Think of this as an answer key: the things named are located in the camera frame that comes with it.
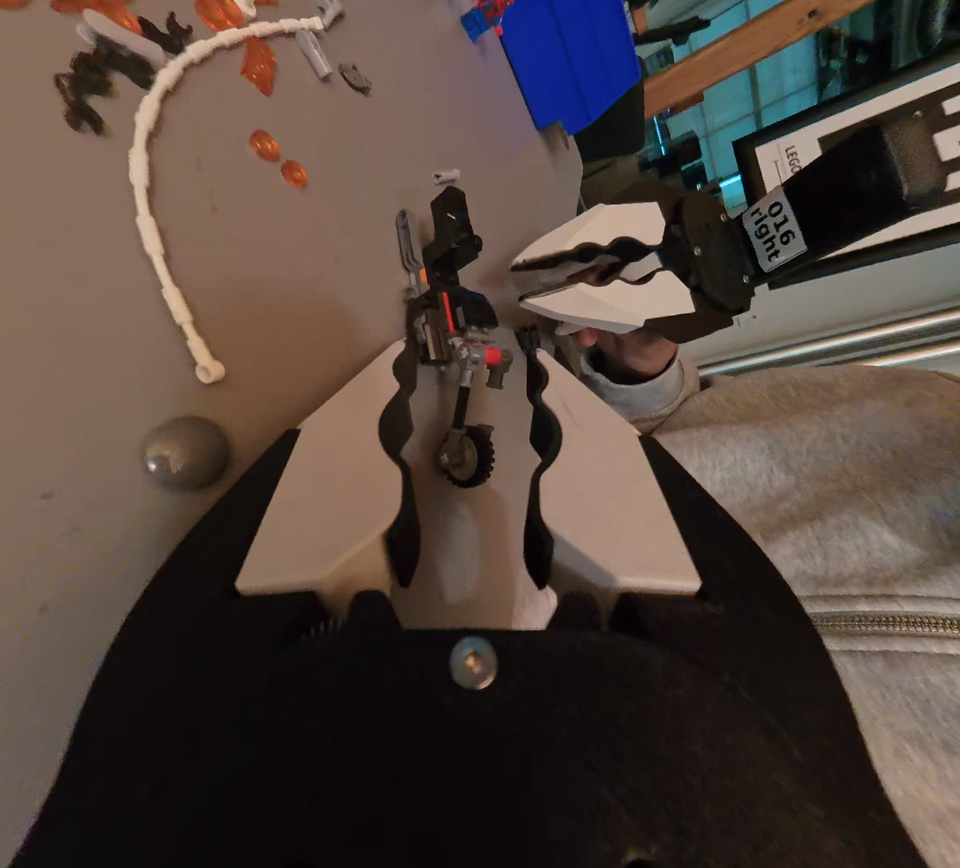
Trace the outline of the black lego wheel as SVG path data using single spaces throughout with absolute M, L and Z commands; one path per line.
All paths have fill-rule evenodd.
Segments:
M 460 489 L 484 485 L 496 463 L 494 429 L 486 424 L 451 427 L 437 451 L 437 465 L 446 480 Z

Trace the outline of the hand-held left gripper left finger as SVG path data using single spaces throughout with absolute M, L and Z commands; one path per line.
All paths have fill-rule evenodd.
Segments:
M 408 588 L 421 553 L 410 467 L 414 344 L 392 344 L 300 425 L 236 579 L 245 596 Z

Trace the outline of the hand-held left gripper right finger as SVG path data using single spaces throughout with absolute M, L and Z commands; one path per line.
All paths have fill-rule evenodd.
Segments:
M 639 432 L 542 348 L 527 357 L 531 475 L 523 558 L 534 585 L 692 597 L 702 582 Z

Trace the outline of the framed black white marker sign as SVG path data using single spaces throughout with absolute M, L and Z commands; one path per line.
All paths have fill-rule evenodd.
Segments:
M 958 244 L 959 55 L 954 47 L 894 72 L 886 81 L 840 95 L 734 142 L 749 203 L 759 202 L 789 178 L 861 129 L 910 122 L 927 136 L 942 167 L 941 193 L 914 202 L 911 212 L 813 261 L 774 274 L 772 289 L 797 286 L 863 267 L 894 262 Z

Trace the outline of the light grey lego clip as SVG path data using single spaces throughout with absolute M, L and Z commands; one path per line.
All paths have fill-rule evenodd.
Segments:
M 317 34 L 312 30 L 300 29 L 294 33 L 294 39 L 318 81 L 327 82 L 332 74 L 332 68 Z

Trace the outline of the person's right hand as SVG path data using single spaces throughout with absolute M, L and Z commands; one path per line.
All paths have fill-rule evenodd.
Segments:
M 594 371 L 621 384 L 640 384 L 660 376 L 678 351 L 675 343 L 645 329 L 617 334 L 588 327 L 573 338 Z

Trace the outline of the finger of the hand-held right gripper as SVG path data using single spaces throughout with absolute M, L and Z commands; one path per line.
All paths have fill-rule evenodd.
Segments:
M 566 325 L 572 332 L 633 332 L 652 320 L 695 314 L 690 289 L 666 271 L 637 282 L 621 277 L 604 285 L 577 281 L 526 295 L 519 303 L 543 318 Z
M 597 204 L 522 250 L 510 272 L 640 262 L 661 247 L 665 236 L 666 219 L 656 202 Z

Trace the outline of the orange transparent flat plate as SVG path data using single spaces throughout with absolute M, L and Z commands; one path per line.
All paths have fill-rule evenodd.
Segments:
M 266 97 L 272 95 L 277 73 L 277 56 L 261 37 L 252 35 L 245 39 L 240 73 L 260 94 Z

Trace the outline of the black red lego motorcycle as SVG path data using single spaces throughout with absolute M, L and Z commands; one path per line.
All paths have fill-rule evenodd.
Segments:
M 487 425 L 469 422 L 474 388 L 485 377 L 486 388 L 501 390 L 514 355 L 498 346 L 498 316 L 487 297 L 462 285 L 460 273 L 476 262 L 483 240 L 474 230 L 465 192 L 443 187 L 430 203 L 433 235 L 415 252 L 414 217 L 402 209 L 394 219 L 399 259 L 408 277 L 406 329 L 414 337 L 422 366 L 457 375 L 457 394 L 450 427 Z

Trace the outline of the blue plastic bin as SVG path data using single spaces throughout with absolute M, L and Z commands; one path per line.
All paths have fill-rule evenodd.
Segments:
M 538 129 L 578 135 L 642 80 L 624 0 L 514 0 L 500 34 Z

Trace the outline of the white metal frame rail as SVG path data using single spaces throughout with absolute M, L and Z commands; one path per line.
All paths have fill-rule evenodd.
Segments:
M 699 363 L 705 377 L 727 377 L 781 368 L 930 367 L 958 363 L 959 309 L 954 306 L 805 342 Z

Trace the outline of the black lego clip piece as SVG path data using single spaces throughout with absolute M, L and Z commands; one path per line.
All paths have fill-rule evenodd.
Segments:
M 137 22 L 142 37 L 159 46 L 168 55 L 182 53 L 193 40 L 193 26 L 179 22 L 174 10 L 168 12 L 162 27 L 142 15 L 138 15 Z
M 67 125 L 75 132 L 102 137 L 106 134 L 106 124 L 90 105 L 90 98 L 112 97 L 115 74 L 148 91 L 156 73 L 147 58 L 101 39 L 91 50 L 78 51 L 70 60 L 69 70 L 55 74 L 53 82 L 64 104 L 63 117 Z

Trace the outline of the red blue minifigure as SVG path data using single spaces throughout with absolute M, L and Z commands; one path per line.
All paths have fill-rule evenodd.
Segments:
M 473 6 L 460 18 L 464 33 L 473 44 L 488 33 L 502 38 L 504 16 L 515 3 L 516 0 L 474 0 Z

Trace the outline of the light grey small connector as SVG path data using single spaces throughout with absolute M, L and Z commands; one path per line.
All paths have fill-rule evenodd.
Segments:
M 167 53 L 160 45 L 123 27 L 97 10 L 84 9 L 76 31 L 85 43 L 105 43 L 113 46 L 126 54 L 145 60 L 154 70 L 162 69 L 168 61 Z

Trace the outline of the wooden post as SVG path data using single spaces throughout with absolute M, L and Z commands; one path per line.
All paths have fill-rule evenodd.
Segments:
M 784 0 L 688 57 L 647 78 L 646 118 L 683 111 L 694 98 L 742 70 L 877 0 Z

